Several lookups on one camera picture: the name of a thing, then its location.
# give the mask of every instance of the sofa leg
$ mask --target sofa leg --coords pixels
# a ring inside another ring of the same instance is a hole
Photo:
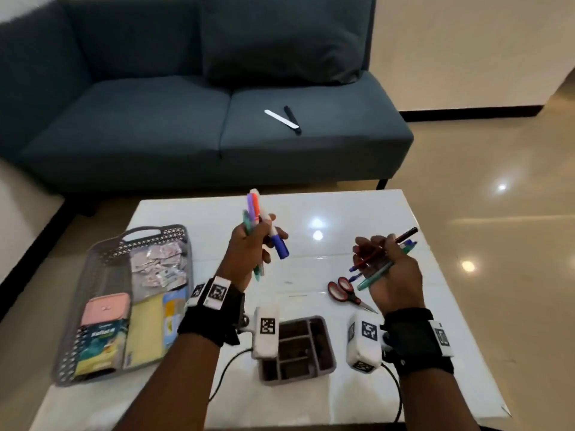
[[[98,200],[87,196],[71,195],[66,196],[66,201],[70,202],[72,208],[80,215],[91,218],[98,209]]]
[[[385,189],[385,185],[386,185],[387,183],[388,183],[388,179],[380,180],[380,181],[377,183],[376,190]]]

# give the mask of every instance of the basket handle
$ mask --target basket handle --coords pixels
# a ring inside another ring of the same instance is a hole
[[[156,235],[161,235],[162,234],[162,228],[161,227],[146,227],[146,226],[142,226],[142,227],[136,227],[136,228],[131,228],[129,230],[124,231],[122,234],[120,234],[118,237],[120,239],[122,239],[122,242],[128,242],[125,238],[126,236],[129,236],[130,234],[136,233],[138,231],[158,231],[156,234],[151,234],[151,236],[156,236]]]

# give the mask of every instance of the pink box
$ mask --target pink box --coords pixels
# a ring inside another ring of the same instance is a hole
[[[130,311],[130,295],[116,293],[92,298],[84,308],[81,325],[126,319]]]

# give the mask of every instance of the sofa seat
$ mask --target sofa seat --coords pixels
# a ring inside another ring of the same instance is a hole
[[[217,174],[229,101],[200,76],[103,81],[18,161],[60,192],[198,186]]]
[[[295,115],[302,134],[264,113]],[[391,178],[413,134],[375,77],[342,86],[246,88],[232,94],[222,169],[270,184]]]

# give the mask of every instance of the yellow notepad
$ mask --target yellow notepad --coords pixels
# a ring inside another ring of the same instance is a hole
[[[124,369],[153,362],[163,356],[162,294],[156,295],[132,306]]]

